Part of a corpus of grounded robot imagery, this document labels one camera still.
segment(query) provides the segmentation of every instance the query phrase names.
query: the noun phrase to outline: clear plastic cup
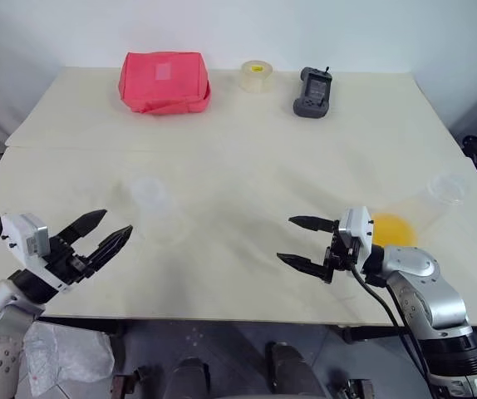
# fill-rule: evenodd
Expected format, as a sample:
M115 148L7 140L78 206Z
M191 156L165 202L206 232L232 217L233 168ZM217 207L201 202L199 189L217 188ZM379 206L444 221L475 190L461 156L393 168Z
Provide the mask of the clear plastic cup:
M420 192L372 214L373 243L416 245L418 237L432 224L463 204L467 189L467 182L460 175L437 175Z

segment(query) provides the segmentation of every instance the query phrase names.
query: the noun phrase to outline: pink bag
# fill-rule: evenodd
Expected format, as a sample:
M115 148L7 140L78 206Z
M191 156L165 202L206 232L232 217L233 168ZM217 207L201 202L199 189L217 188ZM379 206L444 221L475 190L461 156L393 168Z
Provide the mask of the pink bag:
M201 112L211 98L207 69L198 52L129 52L119 92L133 112L156 115Z

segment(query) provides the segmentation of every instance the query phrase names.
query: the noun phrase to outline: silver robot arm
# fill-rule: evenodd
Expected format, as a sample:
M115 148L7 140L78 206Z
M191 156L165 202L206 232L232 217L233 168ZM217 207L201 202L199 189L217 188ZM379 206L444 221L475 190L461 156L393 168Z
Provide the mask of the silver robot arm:
M340 220L297 216L290 221L332 233L332 242L323 265L278 254L283 262L326 283L332 282L334 270L356 270L366 276L366 283L387 288L420 347L433 396L477 397L473 329L462 297L441 276L433 256L414 247L372 245L373 220L366 207L351 208Z
M26 267L0 281L0 399L12 399L18 385L22 340L45 303L73 283L89 278L124 246L131 226L102 241L89 257L74 254L72 243L92 231L104 209L82 215L58 235L31 214L3 215L1 238Z

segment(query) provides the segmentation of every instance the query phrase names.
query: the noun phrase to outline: gray floor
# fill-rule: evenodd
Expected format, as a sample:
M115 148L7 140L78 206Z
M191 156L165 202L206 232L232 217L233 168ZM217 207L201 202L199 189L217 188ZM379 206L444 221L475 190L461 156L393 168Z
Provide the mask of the gray floor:
M159 399L167 377L186 357L209 364L212 397L268 394L264 347L284 341L296 347L328 387L333 378L347 376L373 381L377 399L430 397L397 337L345 344L321 325L285 323L216 323L140 321L129 325L123 338L125 360L117 356L117 372L131 373L139 366L152 369L151 378L128 399ZM41 399L103 399L110 397L111 380L86 384L62 382ZM23 366L16 399L28 399L30 388Z

